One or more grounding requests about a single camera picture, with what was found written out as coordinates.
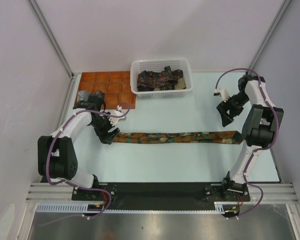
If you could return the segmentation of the orange green patterned tie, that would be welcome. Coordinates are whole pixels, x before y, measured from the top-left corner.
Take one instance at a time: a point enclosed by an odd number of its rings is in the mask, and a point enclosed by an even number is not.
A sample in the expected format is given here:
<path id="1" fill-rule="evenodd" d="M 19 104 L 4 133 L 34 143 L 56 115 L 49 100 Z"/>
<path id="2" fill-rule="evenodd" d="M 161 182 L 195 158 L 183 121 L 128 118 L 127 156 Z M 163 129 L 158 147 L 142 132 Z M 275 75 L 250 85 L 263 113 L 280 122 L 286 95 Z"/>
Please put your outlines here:
<path id="1" fill-rule="evenodd" d="M 243 136 L 236 130 L 180 133 L 120 132 L 112 141 L 128 144 L 213 143 L 239 145 L 243 142 Z"/>

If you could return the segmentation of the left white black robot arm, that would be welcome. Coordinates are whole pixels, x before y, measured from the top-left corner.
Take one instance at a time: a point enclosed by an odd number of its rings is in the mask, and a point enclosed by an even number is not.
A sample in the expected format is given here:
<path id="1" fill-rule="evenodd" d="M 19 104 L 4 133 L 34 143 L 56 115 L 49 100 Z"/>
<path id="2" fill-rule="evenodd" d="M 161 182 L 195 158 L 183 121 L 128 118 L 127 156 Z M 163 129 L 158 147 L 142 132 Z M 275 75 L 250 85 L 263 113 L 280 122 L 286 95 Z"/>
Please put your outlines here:
<path id="1" fill-rule="evenodd" d="M 105 111 L 104 102 L 79 101 L 61 127 L 37 142 L 38 173 L 52 186 L 67 183 L 83 189 L 90 200 L 100 196 L 98 177 L 79 167 L 74 143 L 86 127 L 93 127 L 103 144 L 110 145 L 120 129 L 115 125 L 126 118 L 122 105 L 112 112 Z"/>

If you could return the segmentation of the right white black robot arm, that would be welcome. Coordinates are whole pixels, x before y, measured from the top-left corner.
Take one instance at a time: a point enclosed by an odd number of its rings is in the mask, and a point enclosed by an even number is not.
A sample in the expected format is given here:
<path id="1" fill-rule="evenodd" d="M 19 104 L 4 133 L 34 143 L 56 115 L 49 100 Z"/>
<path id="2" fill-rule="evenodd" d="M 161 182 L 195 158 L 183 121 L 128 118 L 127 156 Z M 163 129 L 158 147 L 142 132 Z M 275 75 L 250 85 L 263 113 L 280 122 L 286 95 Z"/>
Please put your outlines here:
<path id="1" fill-rule="evenodd" d="M 230 96 L 226 89 L 216 87 L 214 95 L 222 102 L 216 107 L 223 127 L 228 126 L 251 104 L 241 134 L 243 146 L 231 170 L 223 178 L 220 194 L 226 201 L 235 201 L 248 193 L 248 177 L 259 155 L 277 140 L 284 110 L 270 100 L 263 77 L 245 74 L 238 80 L 238 93 Z"/>

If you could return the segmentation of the dark red tie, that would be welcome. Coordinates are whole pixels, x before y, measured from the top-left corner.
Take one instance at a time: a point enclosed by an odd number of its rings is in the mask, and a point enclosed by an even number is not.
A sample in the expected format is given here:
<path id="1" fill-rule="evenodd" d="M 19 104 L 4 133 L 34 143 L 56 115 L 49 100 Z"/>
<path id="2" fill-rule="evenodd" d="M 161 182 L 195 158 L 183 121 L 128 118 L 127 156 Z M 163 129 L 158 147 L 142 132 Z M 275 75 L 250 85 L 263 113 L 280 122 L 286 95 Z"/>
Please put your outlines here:
<path id="1" fill-rule="evenodd" d="M 88 98 L 90 103 L 95 105 L 102 105 L 105 103 L 105 93 L 98 90 L 94 93 L 91 93 Z"/>

